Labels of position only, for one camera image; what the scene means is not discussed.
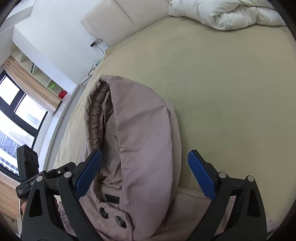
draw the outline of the white comforter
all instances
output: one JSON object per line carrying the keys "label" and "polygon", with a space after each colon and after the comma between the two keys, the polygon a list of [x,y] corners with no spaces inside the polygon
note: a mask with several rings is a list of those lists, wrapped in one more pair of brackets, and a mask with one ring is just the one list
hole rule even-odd
{"label": "white comforter", "polygon": [[253,24],[286,26],[267,0],[173,0],[169,15],[189,17],[218,30],[235,30]]}

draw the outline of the headboard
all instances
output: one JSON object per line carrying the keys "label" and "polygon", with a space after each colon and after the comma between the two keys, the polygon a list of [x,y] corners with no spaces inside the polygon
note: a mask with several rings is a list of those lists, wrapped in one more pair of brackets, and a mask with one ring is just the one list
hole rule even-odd
{"label": "headboard", "polygon": [[101,0],[82,20],[88,32],[109,46],[168,17],[172,0]]}

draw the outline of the window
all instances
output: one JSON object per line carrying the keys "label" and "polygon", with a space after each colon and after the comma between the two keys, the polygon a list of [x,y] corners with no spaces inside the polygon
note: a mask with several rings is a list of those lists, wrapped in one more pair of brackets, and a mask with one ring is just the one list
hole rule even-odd
{"label": "window", "polygon": [[46,115],[5,71],[0,74],[0,171],[16,181],[16,149],[24,144],[34,147]]}

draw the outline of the wall socket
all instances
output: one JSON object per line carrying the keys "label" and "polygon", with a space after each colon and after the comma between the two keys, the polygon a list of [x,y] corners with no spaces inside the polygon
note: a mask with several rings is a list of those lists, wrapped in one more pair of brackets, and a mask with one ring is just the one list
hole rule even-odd
{"label": "wall socket", "polygon": [[103,40],[102,39],[97,39],[96,41],[94,41],[92,44],[91,44],[91,47],[93,47],[93,46],[98,46],[100,43],[102,43],[103,42]]}

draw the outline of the black window frame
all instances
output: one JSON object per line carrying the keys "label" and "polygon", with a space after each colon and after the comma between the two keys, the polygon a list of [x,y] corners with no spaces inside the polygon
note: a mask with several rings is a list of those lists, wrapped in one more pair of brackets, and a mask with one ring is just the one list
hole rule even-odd
{"label": "black window frame", "polygon": [[[0,84],[4,80],[5,77],[8,77],[11,80],[11,82],[14,83],[18,87],[19,91],[16,94],[16,96],[14,97],[14,99],[10,105],[8,105],[6,103],[6,101],[0,97],[0,110],[9,119],[11,119],[15,124],[17,124],[20,128],[22,128],[23,130],[25,130],[27,133],[29,133],[31,136],[34,137],[34,141],[33,141],[32,147],[31,147],[33,149],[33,147],[36,143],[36,139],[38,137],[39,131],[42,127],[42,124],[43,124],[46,116],[47,116],[48,111],[45,113],[38,129],[35,129],[33,126],[31,126],[30,124],[25,122],[15,112],[16,112],[17,108],[19,107],[20,103],[22,102],[22,100],[24,99],[24,97],[26,96],[26,93],[13,81],[13,79],[6,73],[5,70],[3,70],[2,73],[0,74]],[[0,165],[0,171],[2,173],[4,173],[5,175],[9,176],[10,178],[16,180],[17,182],[20,182],[20,178],[18,175],[11,172],[10,170],[8,170],[7,168],[5,168],[2,165]]]}

